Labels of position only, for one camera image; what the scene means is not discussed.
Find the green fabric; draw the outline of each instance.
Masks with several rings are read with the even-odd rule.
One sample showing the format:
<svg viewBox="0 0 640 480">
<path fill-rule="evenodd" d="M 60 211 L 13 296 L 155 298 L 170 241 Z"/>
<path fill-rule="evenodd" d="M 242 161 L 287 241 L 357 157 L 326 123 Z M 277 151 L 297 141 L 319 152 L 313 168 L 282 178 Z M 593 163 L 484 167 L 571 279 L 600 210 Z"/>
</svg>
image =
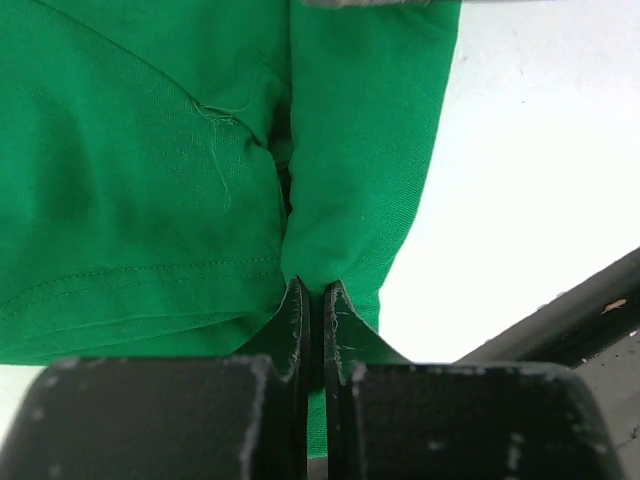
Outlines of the green fabric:
<svg viewBox="0 0 640 480">
<path fill-rule="evenodd" d="M 294 275 L 342 279 L 377 326 L 458 15 L 0 2 L 0 363 L 227 354 Z"/>
</svg>

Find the stitching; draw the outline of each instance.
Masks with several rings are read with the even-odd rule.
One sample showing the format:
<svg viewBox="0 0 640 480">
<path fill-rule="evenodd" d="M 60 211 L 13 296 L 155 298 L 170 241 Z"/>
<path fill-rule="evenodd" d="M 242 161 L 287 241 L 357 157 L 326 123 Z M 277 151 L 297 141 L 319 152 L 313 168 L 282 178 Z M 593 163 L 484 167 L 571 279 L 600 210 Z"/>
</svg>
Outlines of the stitching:
<svg viewBox="0 0 640 480">
<path fill-rule="evenodd" d="M 94 271 L 94 272 L 85 272 L 85 273 L 79 273 L 79 274 L 75 274 L 75 275 L 67 275 L 64 277 L 60 277 L 60 278 L 56 278 L 54 280 L 49 280 L 47 282 L 43 282 L 43 283 L 39 283 L 38 285 L 35 285 L 31 288 L 28 288 L 27 290 L 22 291 L 21 293 L 19 293 L 18 295 L 16 295 L 15 297 L 3 302 L 0 304 L 0 311 L 4 310 L 5 307 L 19 301 L 20 299 L 22 299 L 23 297 L 25 297 L 26 295 L 36 292 L 38 290 L 42 290 L 44 288 L 48 288 L 51 287 L 53 285 L 62 283 L 62 282 L 66 282 L 69 280 L 79 280 L 82 278 L 88 278 L 88 277 L 99 277 L 102 275 L 108 275 L 110 273 L 127 273 L 127 272 L 152 272 L 152 271 L 159 271 L 159 270 L 174 270 L 174 269 L 180 269 L 180 268 L 202 268 L 202 267 L 211 267 L 214 265 L 238 265 L 238 264 L 251 264 L 251 263 L 258 263 L 258 262 L 270 262 L 270 261 L 275 261 L 278 260 L 278 258 L 276 257 L 266 257 L 266 258 L 254 258 L 251 260 L 243 260 L 243 261 L 237 261 L 237 262 L 230 262 L 230 261 L 210 261 L 210 262 L 200 262 L 200 263 L 184 263 L 184 264 L 177 264 L 177 265 L 154 265 L 154 266 L 150 266 L 150 267 L 122 267 L 122 268 L 112 268 L 112 269 L 105 269 L 105 270 L 98 270 L 98 271 Z"/>
<path fill-rule="evenodd" d="M 75 290 L 75 291 L 72 291 L 72 292 L 57 293 L 57 294 L 52 295 L 50 297 L 41 298 L 40 300 L 37 300 L 35 302 L 26 303 L 26 304 L 22 305 L 22 309 L 25 309 L 27 307 L 31 307 L 33 305 L 38 305 L 38 304 L 41 304 L 41 303 L 45 303 L 45 302 L 48 302 L 50 300 L 54 300 L 56 298 L 69 297 L 69 296 L 72 296 L 72 295 L 81 295 L 83 293 L 87 293 L 87 292 L 91 292 L 91 291 L 106 290 L 107 288 L 123 288 L 123 287 L 134 287 L 134 286 L 141 286 L 141 285 L 167 285 L 167 284 L 176 284 L 176 283 L 185 283 L 185 282 L 200 282 L 200 281 L 220 279 L 220 278 L 249 278 L 249 277 L 260 277 L 260 276 L 266 276 L 266 275 L 273 275 L 274 273 L 276 273 L 276 272 L 275 271 L 269 271 L 269 272 L 249 273 L 249 274 L 245 274 L 245 275 L 217 275 L 217 276 L 213 276 L 213 277 L 178 278 L 178 279 L 175 279 L 175 280 L 161 280 L 161 281 L 154 280 L 154 281 L 148 281 L 148 282 L 130 282 L 130 283 L 119 283 L 119 284 L 113 284 L 113 285 L 102 285 L 100 287 L 84 288 L 82 290 Z M 10 313 L 6 314 L 4 316 L 4 318 L 8 319 L 8 318 L 13 317 L 14 315 L 16 315 L 19 312 L 19 310 L 15 310 L 13 312 L 10 312 Z"/>
</svg>

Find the green garment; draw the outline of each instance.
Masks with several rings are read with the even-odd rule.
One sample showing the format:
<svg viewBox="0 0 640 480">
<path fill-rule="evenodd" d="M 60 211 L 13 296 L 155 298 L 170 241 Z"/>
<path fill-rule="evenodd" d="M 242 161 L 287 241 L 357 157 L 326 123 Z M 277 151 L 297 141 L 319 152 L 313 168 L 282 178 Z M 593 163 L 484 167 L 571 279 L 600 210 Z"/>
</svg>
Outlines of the green garment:
<svg viewBox="0 0 640 480">
<path fill-rule="evenodd" d="M 294 275 L 377 326 L 458 15 L 0 1 L 0 363 L 227 354 Z"/>
</svg>

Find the sleeve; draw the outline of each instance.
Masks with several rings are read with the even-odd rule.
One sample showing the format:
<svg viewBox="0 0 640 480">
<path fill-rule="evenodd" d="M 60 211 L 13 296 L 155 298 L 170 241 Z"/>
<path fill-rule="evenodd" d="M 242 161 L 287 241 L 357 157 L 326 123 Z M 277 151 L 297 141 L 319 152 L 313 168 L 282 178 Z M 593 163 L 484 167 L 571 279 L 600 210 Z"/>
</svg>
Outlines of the sleeve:
<svg viewBox="0 0 640 480">
<path fill-rule="evenodd" d="M 282 268 L 342 280 L 377 327 L 378 291 L 424 188 L 460 4 L 291 5 L 293 154 Z"/>
</svg>

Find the white surface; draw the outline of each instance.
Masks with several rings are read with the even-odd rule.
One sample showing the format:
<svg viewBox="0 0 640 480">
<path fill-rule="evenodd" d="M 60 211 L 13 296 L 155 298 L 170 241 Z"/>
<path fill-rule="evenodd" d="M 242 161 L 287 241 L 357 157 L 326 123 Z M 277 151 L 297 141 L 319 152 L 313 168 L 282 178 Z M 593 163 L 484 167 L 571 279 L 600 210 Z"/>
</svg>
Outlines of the white surface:
<svg viewBox="0 0 640 480">
<path fill-rule="evenodd" d="M 382 334 L 456 360 L 640 245 L 640 1 L 468 4 Z M 39 369 L 0 367 L 0 436 Z"/>
</svg>

